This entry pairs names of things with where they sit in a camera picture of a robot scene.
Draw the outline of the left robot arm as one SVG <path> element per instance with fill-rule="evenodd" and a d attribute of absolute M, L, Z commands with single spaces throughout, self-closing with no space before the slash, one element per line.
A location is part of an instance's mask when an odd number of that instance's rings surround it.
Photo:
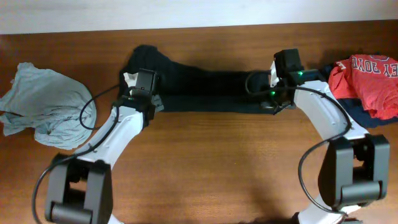
<path fill-rule="evenodd" d="M 71 155 L 58 154 L 49 177 L 44 217 L 52 223 L 119 223 L 113 215 L 112 169 L 129 142 L 154 118 L 159 75 L 124 73 L 127 87 L 107 121 Z"/>

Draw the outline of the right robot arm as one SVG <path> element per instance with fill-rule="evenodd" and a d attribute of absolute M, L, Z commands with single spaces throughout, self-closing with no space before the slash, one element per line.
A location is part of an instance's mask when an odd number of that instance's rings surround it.
<path fill-rule="evenodd" d="M 299 161 L 298 179 L 310 205 L 293 216 L 293 223 L 350 223 L 350 213 L 386 197 L 388 140 L 360 126 L 333 96 L 322 74 L 304 69 L 297 49 L 274 54 L 271 88 L 263 95 L 301 109 L 322 138 Z M 323 145 L 327 150 L 318 175 L 319 195 L 313 198 L 303 181 L 303 163 Z"/>

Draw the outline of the black t-shirt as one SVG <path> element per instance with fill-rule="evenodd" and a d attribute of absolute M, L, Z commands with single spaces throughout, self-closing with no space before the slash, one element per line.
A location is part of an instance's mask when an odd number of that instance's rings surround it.
<path fill-rule="evenodd" d="M 119 72 L 119 95 L 127 89 L 124 74 L 135 74 L 142 68 L 158 74 L 157 91 L 164 112 L 274 113 L 260 102 L 249 100 L 247 93 L 269 89 L 267 70 L 204 70 L 174 62 L 157 47 L 140 45 Z"/>

